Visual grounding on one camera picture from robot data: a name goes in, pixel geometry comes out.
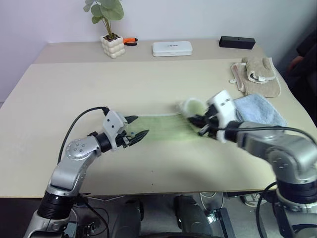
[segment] black cable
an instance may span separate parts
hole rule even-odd
[[[316,144],[314,138],[309,135],[307,132],[297,129],[297,128],[292,128],[292,127],[284,127],[284,126],[264,126],[264,127],[248,127],[248,128],[218,128],[211,123],[209,125],[215,129],[215,130],[224,130],[224,131],[254,131],[254,130],[289,130],[289,131],[294,131],[297,133],[301,133],[307,138],[309,138],[314,144]]]
[[[89,209],[89,207],[79,207],[79,206],[75,206],[75,205],[73,207],[74,208],[78,208],[78,209]],[[105,208],[102,208],[102,207],[92,207],[92,208],[103,210],[107,214],[107,219],[108,219],[107,223],[109,223],[109,220],[110,220],[109,213],[108,213],[108,211]]]
[[[273,213],[274,213],[274,216],[276,216],[276,211],[275,211],[275,202],[276,202],[276,192],[273,194],[273,198],[272,198],[272,210],[273,210]]]
[[[108,226],[108,223],[105,221],[105,219],[92,207],[88,204],[88,202],[86,202],[86,200],[82,197],[82,201],[83,203],[87,206],[87,208],[89,208],[105,225],[106,227],[106,232],[107,232],[107,238],[110,238],[110,234],[109,234],[109,226]],[[93,234],[93,235],[90,235],[91,237],[92,236],[97,236],[97,235],[100,235],[101,233],[103,233],[105,230],[103,230],[102,232],[98,233],[98,234]]]
[[[264,238],[264,235],[263,235],[263,232],[261,230],[261,226],[260,226],[260,205],[261,205],[261,202],[262,202],[262,199],[263,199],[263,196],[267,193],[267,191],[273,187],[274,185],[277,185],[277,182],[273,182],[271,183],[269,186],[267,186],[263,192],[261,193],[260,195],[260,198],[258,200],[258,204],[257,204],[257,209],[256,209],[256,221],[257,221],[257,227],[258,227],[258,231],[259,231],[259,234],[260,234],[260,237],[261,238]]]
[[[86,114],[86,113],[88,113],[88,112],[91,112],[91,111],[94,111],[94,110],[99,110],[99,109],[103,110],[104,112],[105,112],[105,110],[108,110],[106,107],[90,108],[90,109],[85,110],[84,112],[82,112],[82,113],[73,121],[73,123],[71,124],[70,128],[68,129],[68,131],[67,131],[67,133],[66,133],[66,135],[65,135],[65,138],[64,138],[64,140],[63,140],[63,142],[62,142],[62,144],[61,144],[61,147],[60,147],[60,150],[59,150],[59,155],[58,155],[57,164],[59,164],[60,161],[61,161],[61,155],[62,155],[62,153],[63,153],[66,140],[67,140],[67,138],[68,138],[68,136],[69,136],[69,134],[70,134],[72,128],[73,128],[74,125],[76,124],[76,122],[77,122],[84,114]]]
[[[315,224],[298,224],[298,225],[292,225],[292,228],[296,234],[305,228],[317,228],[317,225],[315,225]]]

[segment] wire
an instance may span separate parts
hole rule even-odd
[[[273,198],[272,198],[272,210],[273,210],[274,216],[276,216],[275,202],[276,202],[276,192],[273,194]]]
[[[98,234],[93,234],[90,236],[97,236],[100,235],[101,233],[103,233],[104,231],[107,232],[107,238],[110,238],[110,234],[109,234],[109,226],[108,223],[105,221],[105,219],[92,207],[88,204],[88,202],[86,202],[86,200],[82,197],[83,203],[86,204],[86,206],[104,223],[106,229],[104,229],[102,232],[98,233]]]
[[[76,219],[76,228],[77,228],[77,225],[78,225],[78,216],[77,216],[77,213],[74,209],[71,209],[71,211],[74,213],[74,216],[75,216],[75,219]]]
[[[199,195],[200,195],[200,201],[202,202],[203,208],[204,208],[206,211],[208,211],[207,208],[206,208],[206,206],[204,205],[202,194],[199,193]]]
[[[107,199],[107,200],[104,200],[104,201],[105,201],[105,202],[109,202],[109,201],[116,200],[116,199],[122,198],[122,197],[125,197],[125,195],[123,195],[123,196],[118,196],[118,197],[113,197],[113,198],[110,198],[110,199]]]
[[[221,194],[222,194],[222,203],[221,203],[220,208],[223,208],[224,198],[223,198],[223,193],[221,193]],[[204,204],[204,201],[203,201],[203,197],[204,197],[203,194],[200,192],[199,195],[200,195],[200,201],[201,201],[201,203],[202,203],[203,208],[204,208],[206,211],[208,211],[208,209],[206,208],[206,206],[205,206],[205,204]]]
[[[123,195],[123,196],[118,196],[118,197],[113,197],[113,198],[110,198],[110,199],[100,199],[100,198],[95,198],[95,197],[89,197],[90,199],[94,199],[94,200],[98,200],[98,201],[102,201],[102,202],[109,202],[109,201],[112,201],[112,200],[116,200],[116,199],[119,199],[119,198],[122,198],[122,197],[125,197],[126,195]]]
[[[223,198],[223,193],[222,193],[222,203],[221,203],[220,208],[223,208],[223,204],[224,204],[224,198]]]
[[[317,228],[317,225],[315,225],[315,224],[297,224],[297,225],[292,225],[292,228],[296,234],[305,228]]]
[[[75,206],[75,205],[73,207],[78,208],[78,209],[89,209],[89,207],[79,207],[79,206]],[[102,207],[92,207],[92,208],[103,210],[107,214],[107,219],[108,219],[107,222],[109,223],[109,221],[110,221],[109,213],[105,208],[102,208]]]
[[[292,127],[284,127],[284,126],[268,126],[268,127],[248,127],[248,128],[218,128],[214,125],[212,125],[211,123],[209,123],[209,125],[216,130],[224,130],[224,131],[254,131],[254,130],[289,130],[289,131],[294,131],[297,133],[301,133],[304,136],[306,136],[307,138],[309,138],[314,144],[316,144],[314,138],[309,135],[307,132],[303,131],[303,130],[299,130],[296,128],[292,128]]]
[[[64,138],[64,140],[63,140],[63,142],[62,142],[62,144],[61,144],[61,147],[60,147],[60,150],[59,150],[59,155],[58,155],[57,164],[59,164],[60,161],[61,161],[61,155],[62,155],[62,153],[63,153],[64,146],[65,146],[65,144],[66,144],[66,140],[67,140],[67,138],[68,138],[68,136],[69,136],[69,134],[70,134],[72,128],[73,128],[74,125],[76,124],[76,122],[77,122],[84,114],[86,114],[86,113],[88,113],[88,112],[91,112],[91,111],[94,111],[94,110],[99,110],[99,109],[104,110],[105,108],[106,108],[106,107],[95,107],[95,108],[87,109],[87,110],[85,110],[84,112],[82,112],[82,113],[73,121],[73,123],[71,124],[70,128],[68,129],[68,131],[67,131],[67,133],[66,133],[66,135],[65,135],[65,138]]]
[[[211,196],[206,196],[206,195],[203,194],[203,192],[200,193],[200,195],[203,196],[203,197],[205,197],[205,198],[213,198],[216,194],[217,194],[217,193],[214,192],[213,195],[211,195]]]
[[[267,186],[263,192],[261,193],[260,195],[260,198],[258,200],[258,204],[257,204],[257,209],[256,209],[256,221],[257,221],[257,227],[258,227],[258,231],[259,231],[259,234],[260,234],[260,237],[261,238],[264,238],[264,235],[263,235],[263,232],[261,230],[261,226],[260,226],[260,205],[261,205],[261,202],[262,202],[262,199],[264,197],[264,195],[267,193],[267,191],[273,187],[274,185],[277,185],[277,182],[273,182],[271,183],[269,186]]]

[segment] black device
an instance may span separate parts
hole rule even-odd
[[[239,48],[251,50],[256,43],[254,38],[222,36],[219,41],[220,47]]]

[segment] light blue cloth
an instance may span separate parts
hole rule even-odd
[[[239,121],[252,121],[270,125],[287,126],[287,121],[273,105],[259,94],[234,100]]]

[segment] robotic arm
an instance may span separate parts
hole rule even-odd
[[[108,108],[103,108],[103,111],[106,118],[102,133],[93,132],[86,138],[73,140],[67,146],[64,158],[56,166],[24,238],[62,238],[88,166],[103,152],[134,145],[148,133],[148,130],[144,130],[133,138],[127,137],[124,130],[126,125],[138,117],[124,117]]]
[[[237,143],[238,147],[262,158],[272,165],[276,175],[278,198],[277,211],[294,214],[317,214],[317,146],[314,141],[297,135],[285,134],[282,128],[254,122],[237,122],[236,109],[226,91],[207,101],[208,111],[203,116],[193,116],[189,121],[202,128],[200,135],[225,143]],[[285,237],[294,236],[286,229],[284,214],[276,218],[280,232]]]

